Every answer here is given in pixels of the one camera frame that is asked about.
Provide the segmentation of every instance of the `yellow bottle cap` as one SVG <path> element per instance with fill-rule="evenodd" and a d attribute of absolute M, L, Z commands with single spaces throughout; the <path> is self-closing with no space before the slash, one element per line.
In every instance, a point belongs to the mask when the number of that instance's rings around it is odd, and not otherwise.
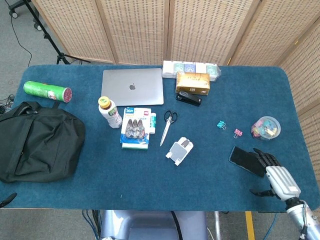
<path fill-rule="evenodd" d="M 103 108 L 103 109 L 109 107 L 109 106 L 110 106 L 110 103 L 111 103 L 111 102 L 110 102 L 109 98 L 106 97 L 106 96 L 102 96 L 102 97 L 100 97 L 99 100 L 98 100 L 98 104 L 99 104 L 100 107 Z"/>

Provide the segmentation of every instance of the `blue binder clip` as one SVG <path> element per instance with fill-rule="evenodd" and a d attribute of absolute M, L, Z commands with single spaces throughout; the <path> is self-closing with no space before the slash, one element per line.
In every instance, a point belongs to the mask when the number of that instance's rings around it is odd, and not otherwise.
<path fill-rule="evenodd" d="M 223 130 L 226 130 L 227 127 L 226 127 L 226 123 L 224 121 L 220 121 L 217 125 L 216 125 L 218 128 L 220 129 L 223 129 Z"/>

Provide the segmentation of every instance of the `scissors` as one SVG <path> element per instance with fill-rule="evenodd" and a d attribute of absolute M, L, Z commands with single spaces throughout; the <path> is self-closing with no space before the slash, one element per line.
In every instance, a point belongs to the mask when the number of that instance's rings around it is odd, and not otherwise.
<path fill-rule="evenodd" d="M 178 119 L 178 114 L 175 111 L 166 111 L 164 114 L 164 120 L 166 122 L 163 134 L 162 134 L 162 138 L 161 138 L 161 142 L 160 142 L 160 147 L 161 145 L 164 143 L 164 140 L 167 136 L 167 132 L 169 130 L 169 127 L 171 124 L 175 123 Z"/>

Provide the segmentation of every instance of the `black backpack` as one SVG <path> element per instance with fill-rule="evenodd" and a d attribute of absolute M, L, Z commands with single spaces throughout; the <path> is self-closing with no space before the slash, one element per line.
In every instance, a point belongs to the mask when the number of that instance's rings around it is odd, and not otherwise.
<path fill-rule="evenodd" d="M 85 125 L 58 109 L 23 102 L 0 116 L 0 180 L 46 183 L 72 175 Z"/>

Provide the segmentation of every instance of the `green can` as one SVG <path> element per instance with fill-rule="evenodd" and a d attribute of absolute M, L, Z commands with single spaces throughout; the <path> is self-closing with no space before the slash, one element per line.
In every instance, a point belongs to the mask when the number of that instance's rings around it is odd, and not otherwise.
<path fill-rule="evenodd" d="M 27 81 L 23 85 L 26 94 L 62 101 L 70 102 L 72 98 L 72 90 L 70 87 L 48 85 L 37 81 Z"/>

